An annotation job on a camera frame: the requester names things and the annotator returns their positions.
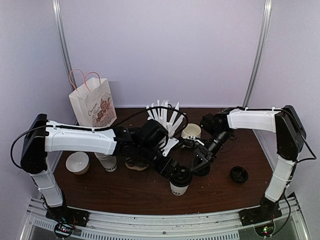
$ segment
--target white paper cup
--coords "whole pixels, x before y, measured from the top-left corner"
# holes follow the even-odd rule
[[[75,175],[85,174],[89,170],[89,157],[85,152],[72,153],[65,162],[66,169]]]
[[[181,170],[183,171],[181,177],[173,177],[170,179],[171,192],[177,196],[183,195],[187,191],[190,183],[192,182],[191,171],[186,167],[181,167]]]
[[[199,127],[197,124],[189,123],[182,131],[181,137],[184,139],[200,138],[201,127]]]
[[[112,155],[95,152],[94,155],[99,159],[101,165],[107,172],[113,172],[117,169],[117,158]]]

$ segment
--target printed illustration on bag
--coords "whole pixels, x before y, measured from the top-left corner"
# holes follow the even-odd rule
[[[93,127],[104,127],[109,125],[116,117],[111,94],[106,93],[101,97],[99,103],[96,103],[91,110],[88,111],[92,116]]]

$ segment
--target wooden table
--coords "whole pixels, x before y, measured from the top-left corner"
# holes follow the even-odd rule
[[[139,108],[117,109],[117,121],[139,111]],[[218,108],[185,108],[190,123],[199,124],[207,113],[217,113]],[[143,113],[124,124],[127,127],[141,126],[147,119]],[[202,132],[202,137],[209,135]],[[194,214],[234,210],[256,206],[260,202],[270,179],[272,170],[252,130],[235,131],[236,141],[228,141],[225,153],[218,153],[207,176],[193,176],[187,192],[182,196],[171,193],[169,180],[153,169],[144,171],[129,170],[124,158],[117,157],[118,168],[107,172],[89,153],[90,169],[84,175],[74,175],[66,167],[66,159],[71,152],[64,152],[55,170],[58,185],[65,193],[67,204],[71,207],[94,211],[171,215]],[[170,156],[189,166],[193,151],[182,148],[171,152]],[[234,166],[244,167],[249,175],[244,184],[235,183],[230,178]]]

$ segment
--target white bowl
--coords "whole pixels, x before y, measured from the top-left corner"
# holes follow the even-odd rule
[[[89,170],[89,157],[83,151],[72,153],[65,162],[66,169],[75,175],[85,174]]]

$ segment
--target black lid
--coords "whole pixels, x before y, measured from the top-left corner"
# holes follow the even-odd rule
[[[188,186],[192,181],[192,173],[189,168],[185,166],[180,167],[180,175],[171,177],[170,182],[178,188]]]
[[[241,166],[234,166],[231,169],[230,176],[238,184],[245,183],[249,178],[248,172]]]

